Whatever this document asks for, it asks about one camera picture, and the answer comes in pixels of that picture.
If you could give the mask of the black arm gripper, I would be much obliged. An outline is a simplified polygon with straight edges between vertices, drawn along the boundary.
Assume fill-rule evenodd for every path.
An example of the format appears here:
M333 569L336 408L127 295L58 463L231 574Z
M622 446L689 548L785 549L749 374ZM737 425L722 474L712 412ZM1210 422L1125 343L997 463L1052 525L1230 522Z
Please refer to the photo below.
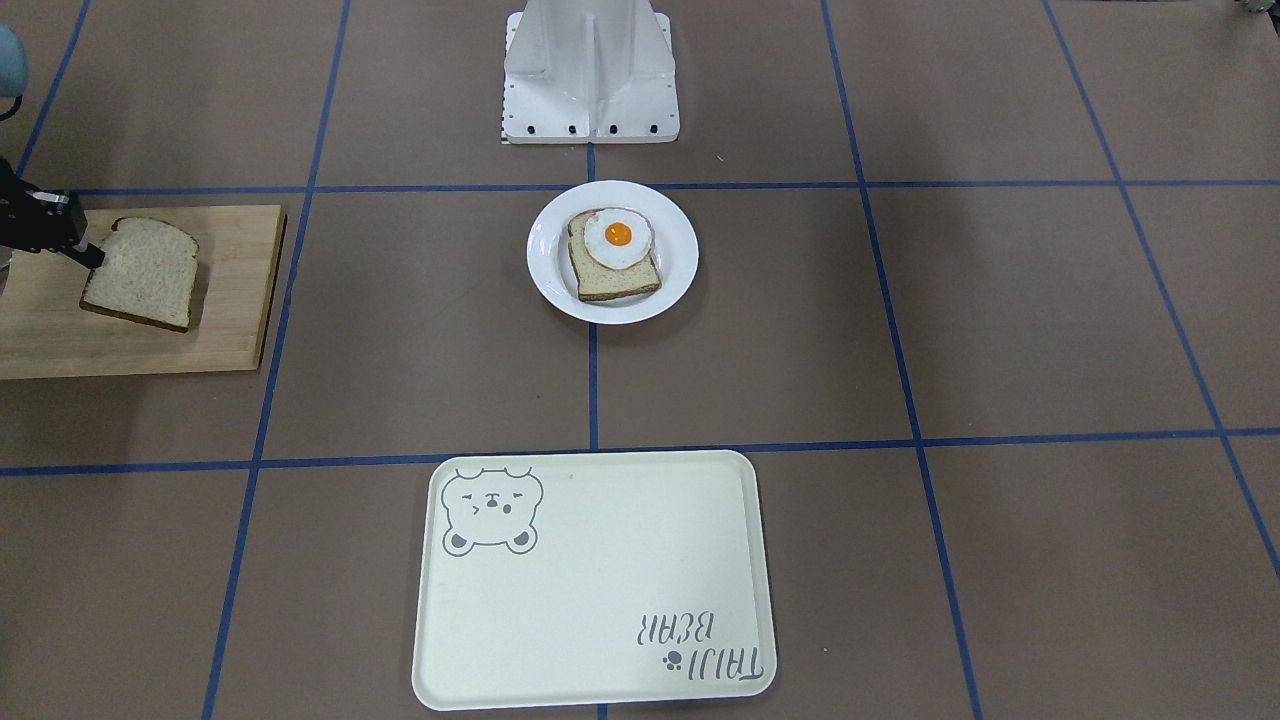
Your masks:
M99 269L105 252L84 238L87 219L76 191L44 191L22 179L1 160L1 242L27 252L61 252L74 263Z

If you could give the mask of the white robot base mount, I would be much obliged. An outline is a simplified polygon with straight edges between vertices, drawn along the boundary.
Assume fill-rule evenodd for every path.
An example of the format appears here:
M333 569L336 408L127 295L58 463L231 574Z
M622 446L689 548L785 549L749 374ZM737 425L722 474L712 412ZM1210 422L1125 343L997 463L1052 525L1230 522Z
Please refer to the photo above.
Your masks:
M680 136L671 20L649 1L529 1L506 18L503 69L506 143Z

